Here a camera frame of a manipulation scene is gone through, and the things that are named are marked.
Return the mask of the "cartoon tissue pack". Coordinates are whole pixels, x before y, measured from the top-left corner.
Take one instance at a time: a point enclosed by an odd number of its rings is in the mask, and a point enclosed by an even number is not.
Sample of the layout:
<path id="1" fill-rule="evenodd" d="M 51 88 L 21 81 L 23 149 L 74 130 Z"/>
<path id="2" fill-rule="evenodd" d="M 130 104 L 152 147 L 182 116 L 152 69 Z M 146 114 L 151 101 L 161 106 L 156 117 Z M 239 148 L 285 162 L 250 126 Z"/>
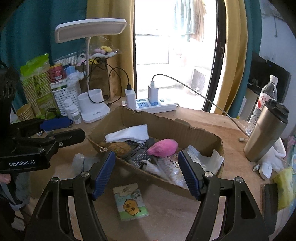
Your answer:
<path id="1" fill-rule="evenodd" d="M 114 187 L 113 193 L 121 221 L 149 216 L 137 183 Z"/>

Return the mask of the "pink plush pouch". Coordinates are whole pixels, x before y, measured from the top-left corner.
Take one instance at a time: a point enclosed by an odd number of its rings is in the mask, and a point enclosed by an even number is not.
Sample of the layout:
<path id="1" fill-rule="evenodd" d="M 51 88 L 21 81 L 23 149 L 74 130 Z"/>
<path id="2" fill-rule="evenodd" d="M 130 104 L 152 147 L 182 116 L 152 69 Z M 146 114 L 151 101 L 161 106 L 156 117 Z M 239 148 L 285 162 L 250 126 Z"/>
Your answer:
<path id="1" fill-rule="evenodd" d="M 167 138 L 154 143 L 147 149 L 147 153 L 156 157 L 167 157 L 175 154 L 177 148 L 178 143 L 173 139 Z"/>

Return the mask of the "teal curtain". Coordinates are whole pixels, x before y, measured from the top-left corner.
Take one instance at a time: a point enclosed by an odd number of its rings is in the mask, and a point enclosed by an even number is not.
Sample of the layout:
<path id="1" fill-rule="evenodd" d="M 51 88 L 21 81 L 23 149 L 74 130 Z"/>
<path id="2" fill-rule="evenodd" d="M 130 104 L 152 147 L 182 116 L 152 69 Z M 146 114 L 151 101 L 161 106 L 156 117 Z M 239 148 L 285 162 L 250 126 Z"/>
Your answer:
<path id="1" fill-rule="evenodd" d="M 247 83 L 250 75 L 252 53 L 259 54 L 262 36 L 262 19 L 259 1 L 244 1 L 244 5 L 246 11 L 248 39 L 242 80 L 240 82 L 240 86 L 238 92 L 236 93 L 234 101 L 230 106 L 230 110 L 228 111 L 228 114 L 233 118 L 237 118 L 239 114 L 239 110 L 243 102 L 243 97 L 246 93 Z"/>

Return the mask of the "grey dotted glove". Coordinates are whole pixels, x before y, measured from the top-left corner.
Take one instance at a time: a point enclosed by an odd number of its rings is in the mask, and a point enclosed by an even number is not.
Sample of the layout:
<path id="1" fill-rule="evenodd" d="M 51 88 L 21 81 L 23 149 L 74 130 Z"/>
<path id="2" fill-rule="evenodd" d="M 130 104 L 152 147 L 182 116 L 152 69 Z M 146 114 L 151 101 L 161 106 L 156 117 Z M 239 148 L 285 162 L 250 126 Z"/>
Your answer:
<path id="1" fill-rule="evenodd" d="M 122 159 L 135 168 L 142 169 L 144 163 L 142 161 L 150 161 L 152 156 L 147 153 L 147 150 L 155 143 L 154 138 L 149 138 L 145 143 L 136 143 L 133 141 L 126 141 L 131 147 L 131 150 L 124 154 Z"/>

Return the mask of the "bubble wrap bundle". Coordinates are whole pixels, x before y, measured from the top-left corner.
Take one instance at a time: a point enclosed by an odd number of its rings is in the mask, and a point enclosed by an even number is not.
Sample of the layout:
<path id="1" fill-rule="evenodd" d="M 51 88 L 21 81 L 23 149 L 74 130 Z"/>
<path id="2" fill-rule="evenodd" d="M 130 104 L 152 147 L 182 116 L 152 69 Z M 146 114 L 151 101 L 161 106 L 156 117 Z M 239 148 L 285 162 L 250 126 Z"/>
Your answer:
<path id="1" fill-rule="evenodd" d="M 74 175 L 78 175 L 83 171 L 89 171 L 91 167 L 99 162 L 99 158 L 97 156 L 94 157 L 86 157 L 83 154 L 76 154 L 72 161 L 72 169 Z"/>

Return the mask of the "red can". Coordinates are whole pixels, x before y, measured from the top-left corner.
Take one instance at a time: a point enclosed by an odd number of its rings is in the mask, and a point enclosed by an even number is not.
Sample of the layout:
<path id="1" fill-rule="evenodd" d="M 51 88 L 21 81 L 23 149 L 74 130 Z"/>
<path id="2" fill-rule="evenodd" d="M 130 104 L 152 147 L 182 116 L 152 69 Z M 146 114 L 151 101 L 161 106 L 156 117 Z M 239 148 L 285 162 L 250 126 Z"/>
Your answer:
<path id="1" fill-rule="evenodd" d="M 50 80 L 52 83 L 66 78 L 66 72 L 61 63 L 53 65 L 49 68 Z"/>

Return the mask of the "brown plush pouch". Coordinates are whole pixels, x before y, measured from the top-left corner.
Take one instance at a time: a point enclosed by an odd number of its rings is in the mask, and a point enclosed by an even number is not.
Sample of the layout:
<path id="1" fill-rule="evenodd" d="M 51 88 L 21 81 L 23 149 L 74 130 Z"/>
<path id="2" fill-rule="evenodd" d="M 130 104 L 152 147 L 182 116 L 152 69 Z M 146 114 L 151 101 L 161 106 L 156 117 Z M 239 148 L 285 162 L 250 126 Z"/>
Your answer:
<path id="1" fill-rule="evenodd" d="M 114 143 L 106 143 L 101 142 L 99 144 L 100 148 L 103 150 L 113 151 L 117 157 L 123 157 L 128 154 L 132 148 L 126 142 L 114 142 Z"/>

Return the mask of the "white power strip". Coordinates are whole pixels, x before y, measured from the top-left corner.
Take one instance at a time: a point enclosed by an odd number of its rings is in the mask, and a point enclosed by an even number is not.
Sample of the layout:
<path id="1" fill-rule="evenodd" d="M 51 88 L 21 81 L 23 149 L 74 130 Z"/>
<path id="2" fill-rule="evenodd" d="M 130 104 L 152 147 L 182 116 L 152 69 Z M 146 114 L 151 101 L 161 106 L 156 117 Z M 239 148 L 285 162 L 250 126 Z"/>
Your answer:
<path id="1" fill-rule="evenodd" d="M 164 113 L 168 111 L 175 111 L 177 104 L 171 100 L 164 98 L 159 99 L 158 102 L 151 103 L 147 98 L 136 100 L 136 111 L 146 111 L 148 113 Z"/>

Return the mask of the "yellow curtain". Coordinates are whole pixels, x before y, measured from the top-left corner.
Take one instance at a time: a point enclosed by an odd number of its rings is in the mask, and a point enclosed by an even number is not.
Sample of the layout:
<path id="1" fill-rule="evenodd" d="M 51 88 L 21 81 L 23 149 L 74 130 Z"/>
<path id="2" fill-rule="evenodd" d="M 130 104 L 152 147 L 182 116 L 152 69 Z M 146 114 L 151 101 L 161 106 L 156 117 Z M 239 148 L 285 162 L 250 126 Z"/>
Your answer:
<path id="1" fill-rule="evenodd" d="M 225 72 L 215 114 L 229 111 L 244 73 L 248 32 L 244 1 L 224 1 L 226 7 Z"/>

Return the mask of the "plastic water bottle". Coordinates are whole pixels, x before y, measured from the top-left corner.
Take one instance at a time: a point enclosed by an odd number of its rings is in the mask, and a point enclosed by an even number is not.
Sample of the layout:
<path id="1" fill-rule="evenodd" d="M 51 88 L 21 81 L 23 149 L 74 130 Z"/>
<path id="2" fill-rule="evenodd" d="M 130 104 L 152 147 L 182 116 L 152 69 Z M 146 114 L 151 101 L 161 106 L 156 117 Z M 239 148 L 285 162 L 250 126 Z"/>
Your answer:
<path id="1" fill-rule="evenodd" d="M 272 100 L 278 99 L 277 84 L 278 84 L 278 78 L 275 77 L 274 75 L 270 75 L 269 82 L 267 83 L 267 85 L 265 85 L 262 88 L 256 103 L 256 107 L 247 123 L 246 133 L 248 136 L 251 135 L 258 121 L 258 118 L 263 110 L 265 103 L 270 99 Z"/>

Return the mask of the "clear bag of items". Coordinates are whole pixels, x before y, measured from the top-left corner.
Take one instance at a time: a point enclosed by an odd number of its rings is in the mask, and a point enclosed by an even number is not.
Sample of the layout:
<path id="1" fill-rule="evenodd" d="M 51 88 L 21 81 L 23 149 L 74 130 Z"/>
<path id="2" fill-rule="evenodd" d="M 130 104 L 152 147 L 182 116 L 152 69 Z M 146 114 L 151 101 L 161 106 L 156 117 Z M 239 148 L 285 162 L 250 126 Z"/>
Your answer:
<path id="1" fill-rule="evenodd" d="M 143 164 L 142 170 L 145 172 L 162 178 L 170 184 L 188 189 L 185 178 L 181 172 L 178 161 L 175 159 L 175 156 L 168 156 L 164 158 L 152 156 L 151 160 L 141 160 L 140 163 Z"/>

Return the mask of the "white computer mouse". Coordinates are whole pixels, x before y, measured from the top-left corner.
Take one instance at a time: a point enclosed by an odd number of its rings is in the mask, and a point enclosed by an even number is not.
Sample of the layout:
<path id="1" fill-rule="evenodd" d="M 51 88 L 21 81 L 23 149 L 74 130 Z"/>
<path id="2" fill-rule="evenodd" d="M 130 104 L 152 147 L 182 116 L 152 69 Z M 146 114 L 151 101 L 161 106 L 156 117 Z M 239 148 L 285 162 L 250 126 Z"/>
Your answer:
<path id="1" fill-rule="evenodd" d="M 273 172 L 273 168 L 269 163 L 263 162 L 260 164 L 259 174 L 262 179 L 269 180 L 271 178 L 272 172 Z"/>

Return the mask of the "white cloth towel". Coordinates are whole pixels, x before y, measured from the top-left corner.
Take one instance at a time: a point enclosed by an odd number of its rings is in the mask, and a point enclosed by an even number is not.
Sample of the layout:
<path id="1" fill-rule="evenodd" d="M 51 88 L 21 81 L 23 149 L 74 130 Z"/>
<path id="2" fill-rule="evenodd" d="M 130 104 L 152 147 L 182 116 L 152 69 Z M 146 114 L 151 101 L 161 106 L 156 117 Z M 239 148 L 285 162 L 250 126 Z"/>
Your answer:
<path id="1" fill-rule="evenodd" d="M 133 141 L 144 143 L 149 139 L 147 125 L 131 126 L 122 130 L 109 133 L 105 136 L 107 143 Z"/>
<path id="2" fill-rule="evenodd" d="M 210 157 L 203 156 L 196 148 L 192 145 L 189 145 L 186 148 L 186 151 L 193 162 L 201 165 L 203 170 L 210 171 L 213 174 L 217 174 L 219 169 L 221 168 L 224 157 L 222 157 L 216 150 L 213 150 L 213 153 Z"/>

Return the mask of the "brown cardboard box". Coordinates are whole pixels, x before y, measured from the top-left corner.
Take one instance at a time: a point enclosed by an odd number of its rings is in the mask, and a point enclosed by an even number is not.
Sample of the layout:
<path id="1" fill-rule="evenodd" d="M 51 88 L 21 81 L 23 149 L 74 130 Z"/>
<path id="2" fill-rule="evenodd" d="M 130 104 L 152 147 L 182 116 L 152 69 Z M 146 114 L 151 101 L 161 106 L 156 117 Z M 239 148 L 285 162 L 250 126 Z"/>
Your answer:
<path id="1" fill-rule="evenodd" d="M 203 165 L 221 176 L 224 148 L 219 136 L 185 122 L 159 117 L 145 111 L 118 107 L 104 117 L 88 136 L 98 152 L 103 147 L 115 151 L 116 163 L 138 178 L 177 195 L 191 198 L 177 159 L 168 157 L 189 146 Z"/>

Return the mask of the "white plastic basket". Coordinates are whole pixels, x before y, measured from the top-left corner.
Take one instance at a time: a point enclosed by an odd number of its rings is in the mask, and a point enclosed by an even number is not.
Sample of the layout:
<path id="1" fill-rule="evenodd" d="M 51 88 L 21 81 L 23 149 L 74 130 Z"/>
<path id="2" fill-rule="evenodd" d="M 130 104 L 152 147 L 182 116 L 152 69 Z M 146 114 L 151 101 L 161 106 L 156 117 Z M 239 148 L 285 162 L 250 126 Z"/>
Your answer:
<path id="1" fill-rule="evenodd" d="M 69 99 L 69 98 L 72 99 L 72 102 L 79 109 L 79 104 L 77 99 L 78 96 L 81 94 L 81 89 L 79 86 L 66 87 L 59 90 L 53 90 L 52 92 L 62 116 L 67 116 L 67 113 L 65 111 L 65 105 L 64 105 L 64 101 L 66 99 Z"/>

